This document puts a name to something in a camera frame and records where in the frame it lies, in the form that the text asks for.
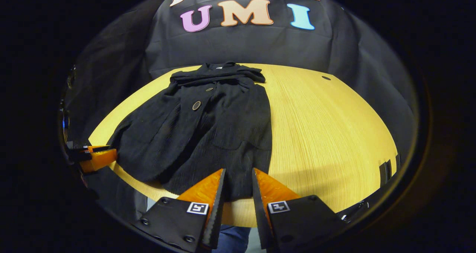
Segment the screw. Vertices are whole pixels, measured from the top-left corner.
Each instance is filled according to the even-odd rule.
[[[192,243],[193,241],[195,241],[195,238],[193,238],[192,236],[185,236],[183,239],[188,243]]]

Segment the black cloth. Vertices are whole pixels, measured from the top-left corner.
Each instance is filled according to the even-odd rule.
[[[76,79],[65,97],[68,137],[86,143],[118,104],[152,81],[144,62],[152,17],[164,0],[146,0],[99,33],[76,60]]]
[[[174,194],[226,168],[226,199],[251,197],[252,168],[268,172],[271,158],[269,100],[254,83],[265,82],[260,71],[226,62],[174,73],[168,88],[114,131],[108,144],[118,150],[119,165]]]
[[[97,203],[121,219],[134,222],[147,211],[147,197],[124,182],[109,167],[86,175],[84,180],[98,195]]]

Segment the black coat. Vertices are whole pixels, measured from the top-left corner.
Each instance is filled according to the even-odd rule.
[[[174,194],[226,168],[227,199],[251,197],[252,168],[268,172],[271,158],[269,100],[253,82],[265,82],[260,71],[227,62],[173,74],[114,131],[119,165]]]

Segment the coat pocket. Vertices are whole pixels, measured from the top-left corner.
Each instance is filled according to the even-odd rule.
[[[213,145],[236,150],[243,142],[271,150],[271,109],[266,91],[255,85],[217,119]]]

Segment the blue letter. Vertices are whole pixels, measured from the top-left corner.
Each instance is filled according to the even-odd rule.
[[[291,22],[291,26],[307,30],[316,29],[313,25],[311,25],[311,22],[309,21],[308,7],[296,4],[288,4],[287,6],[291,8],[291,10],[293,10],[294,21]]]

